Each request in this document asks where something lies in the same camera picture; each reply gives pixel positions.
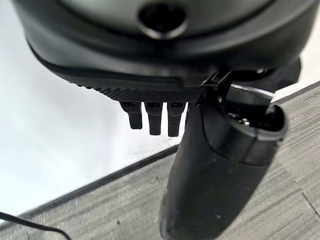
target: screw hole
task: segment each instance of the screw hole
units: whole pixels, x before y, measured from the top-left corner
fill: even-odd
[[[172,39],[186,29],[185,11],[167,3],[143,7],[138,18],[142,32],[153,39]]]

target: white wall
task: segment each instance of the white wall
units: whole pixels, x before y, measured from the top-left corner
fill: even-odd
[[[34,58],[9,0],[0,0],[0,212],[20,214],[180,141],[131,130],[119,104],[58,78]],[[320,23],[304,51],[299,84],[319,73]]]

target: gimbal handle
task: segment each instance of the gimbal handle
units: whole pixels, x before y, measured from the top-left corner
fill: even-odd
[[[166,240],[212,240],[237,217],[265,175],[288,129],[273,105],[259,126],[234,120],[208,89],[193,109],[159,216]]]

